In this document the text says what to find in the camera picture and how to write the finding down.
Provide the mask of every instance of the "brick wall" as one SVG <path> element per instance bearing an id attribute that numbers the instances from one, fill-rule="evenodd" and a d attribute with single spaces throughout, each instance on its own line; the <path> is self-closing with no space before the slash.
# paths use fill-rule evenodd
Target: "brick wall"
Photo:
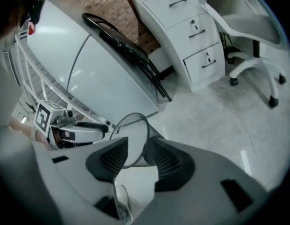
<path id="1" fill-rule="evenodd" d="M 89 13 L 100 16 L 123 32 L 149 55 L 160 45 L 151 32 L 137 21 L 127 0 L 65 0 L 84 7 Z"/>

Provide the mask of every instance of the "chair caster wheel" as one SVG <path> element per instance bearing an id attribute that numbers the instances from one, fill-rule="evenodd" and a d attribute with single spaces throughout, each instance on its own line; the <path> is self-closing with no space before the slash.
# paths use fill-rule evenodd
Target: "chair caster wheel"
<path id="1" fill-rule="evenodd" d="M 239 84 L 239 81 L 237 78 L 230 78 L 229 83 L 231 86 L 237 86 Z"/>
<path id="2" fill-rule="evenodd" d="M 280 75 L 280 79 L 278 81 L 280 84 L 285 84 L 286 83 L 286 77 L 285 76 L 282 76 Z"/>
<path id="3" fill-rule="evenodd" d="M 272 96 L 270 96 L 269 106 L 271 108 L 278 106 L 278 99 L 277 98 L 273 98 Z"/>
<path id="4" fill-rule="evenodd" d="M 228 63 L 229 64 L 234 64 L 235 58 L 228 58 Z"/>

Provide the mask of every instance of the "white office chair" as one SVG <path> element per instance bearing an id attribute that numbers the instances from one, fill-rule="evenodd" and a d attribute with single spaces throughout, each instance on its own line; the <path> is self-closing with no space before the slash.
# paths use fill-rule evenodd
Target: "white office chair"
<path id="1" fill-rule="evenodd" d="M 209 4 L 209 0 L 198 0 L 200 6 L 208 12 L 214 20 L 224 29 L 226 33 L 231 36 L 244 37 L 253 40 L 253 54 L 246 54 L 244 52 L 231 52 L 228 54 L 228 59 L 238 57 L 244 59 L 239 66 L 230 72 L 230 84 L 232 86 L 238 85 L 237 76 L 247 68 L 257 67 L 267 74 L 267 79 L 271 89 L 271 96 L 269 100 L 270 107 L 278 105 L 278 91 L 275 80 L 272 77 L 269 68 L 277 71 L 280 74 L 279 83 L 286 82 L 284 70 L 269 59 L 260 57 L 259 43 L 270 45 L 277 49 L 286 48 L 286 38 L 283 29 L 280 27 L 278 20 L 272 11 L 267 7 L 263 0 L 256 0 L 267 12 L 267 15 L 257 14 L 253 8 L 250 0 L 244 0 L 244 3 L 252 9 L 252 13 L 238 13 L 230 15 L 220 15 L 216 9 Z M 231 0 L 224 0 L 224 6 L 231 6 Z"/>

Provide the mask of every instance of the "drawer handle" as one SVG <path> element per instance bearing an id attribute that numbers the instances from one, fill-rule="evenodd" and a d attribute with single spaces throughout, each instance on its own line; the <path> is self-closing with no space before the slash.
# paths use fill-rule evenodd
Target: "drawer handle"
<path id="1" fill-rule="evenodd" d="M 214 60 L 213 62 L 211 62 L 210 64 L 208 64 L 208 65 L 204 65 L 204 66 L 201 66 L 202 68 L 206 68 L 206 67 L 208 67 L 208 66 L 210 66 L 210 65 L 212 65 L 212 64 L 214 64 L 216 62 L 216 60 Z"/>
<path id="2" fill-rule="evenodd" d="M 177 1 L 177 2 L 174 2 L 174 3 L 171 3 L 170 5 L 169 5 L 169 7 L 172 7 L 173 5 L 175 5 L 175 4 L 177 4 L 177 3 L 179 3 L 179 2 L 186 2 L 187 0 L 180 0 L 180 1 Z"/>
<path id="3" fill-rule="evenodd" d="M 196 35 L 198 35 L 198 34 L 200 34 L 200 33 L 203 33 L 203 32 L 205 32 L 205 31 L 206 31 L 206 30 L 205 30 L 205 29 L 203 29 L 201 32 L 199 32 L 199 33 L 195 33 L 195 34 L 193 34 L 193 35 L 189 36 L 189 38 L 195 37 Z"/>

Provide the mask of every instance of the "drawer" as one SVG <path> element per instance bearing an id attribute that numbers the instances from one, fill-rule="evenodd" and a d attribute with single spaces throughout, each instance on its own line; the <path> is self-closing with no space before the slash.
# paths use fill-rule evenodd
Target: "drawer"
<path id="1" fill-rule="evenodd" d="M 220 41 L 213 18 L 207 13 L 181 22 L 166 34 L 181 59 Z"/>
<path id="2" fill-rule="evenodd" d="M 165 29 L 195 15 L 205 13 L 197 0 L 146 0 L 143 2 Z"/>
<path id="3" fill-rule="evenodd" d="M 184 60 L 191 83 L 224 71 L 222 43 L 218 43 Z"/>

